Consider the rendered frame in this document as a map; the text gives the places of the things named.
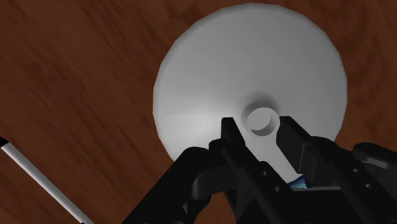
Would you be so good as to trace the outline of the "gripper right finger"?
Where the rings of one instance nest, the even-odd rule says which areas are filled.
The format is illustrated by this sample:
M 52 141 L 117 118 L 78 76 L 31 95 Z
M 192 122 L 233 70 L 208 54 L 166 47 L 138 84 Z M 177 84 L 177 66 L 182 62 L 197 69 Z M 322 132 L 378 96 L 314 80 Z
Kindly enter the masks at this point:
M 349 151 L 282 116 L 278 147 L 305 176 L 310 224 L 397 224 L 397 152 L 375 143 Z

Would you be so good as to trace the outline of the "white pen with black tip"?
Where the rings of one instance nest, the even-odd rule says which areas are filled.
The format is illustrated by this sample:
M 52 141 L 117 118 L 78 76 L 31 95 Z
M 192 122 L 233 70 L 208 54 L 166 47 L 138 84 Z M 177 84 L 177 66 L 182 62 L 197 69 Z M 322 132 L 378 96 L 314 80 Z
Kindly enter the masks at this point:
M 94 224 L 68 197 L 66 197 L 36 166 L 8 140 L 0 136 L 0 149 L 23 169 L 46 193 L 57 201 L 80 224 Z

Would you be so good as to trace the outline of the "white round plate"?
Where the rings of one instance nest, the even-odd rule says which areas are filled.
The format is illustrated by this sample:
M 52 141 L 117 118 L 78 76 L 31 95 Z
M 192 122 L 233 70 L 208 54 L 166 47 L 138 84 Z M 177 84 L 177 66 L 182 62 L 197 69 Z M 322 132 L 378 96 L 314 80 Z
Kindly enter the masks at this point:
M 313 136 L 335 139 L 347 107 L 347 77 L 326 33 L 271 4 L 230 6 L 198 20 L 162 61 L 153 88 L 158 136 L 172 159 L 219 138 L 233 117 L 266 106 Z

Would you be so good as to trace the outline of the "white round-headed scoop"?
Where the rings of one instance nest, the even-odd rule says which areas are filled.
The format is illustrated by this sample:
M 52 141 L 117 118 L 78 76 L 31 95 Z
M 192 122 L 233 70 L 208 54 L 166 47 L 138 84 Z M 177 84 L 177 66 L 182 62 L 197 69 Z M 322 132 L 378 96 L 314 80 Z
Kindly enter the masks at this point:
M 291 187 L 307 187 L 303 174 L 297 173 L 276 144 L 281 121 L 279 115 L 266 106 L 248 106 L 244 110 L 244 128 L 249 134 L 247 147 L 259 161 L 265 161 Z

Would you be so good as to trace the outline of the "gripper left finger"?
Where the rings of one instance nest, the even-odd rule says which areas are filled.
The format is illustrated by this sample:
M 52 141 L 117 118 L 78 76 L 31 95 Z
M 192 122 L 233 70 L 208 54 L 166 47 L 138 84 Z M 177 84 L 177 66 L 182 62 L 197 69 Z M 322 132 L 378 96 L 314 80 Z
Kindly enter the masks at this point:
M 185 149 L 122 224 L 194 224 L 218 192 L 228 198 L 236 224 L 289 223 L 282 208 L 288 185 L 250 152 L 228 117 L 221 120 L 221 137 L 208 149 Z

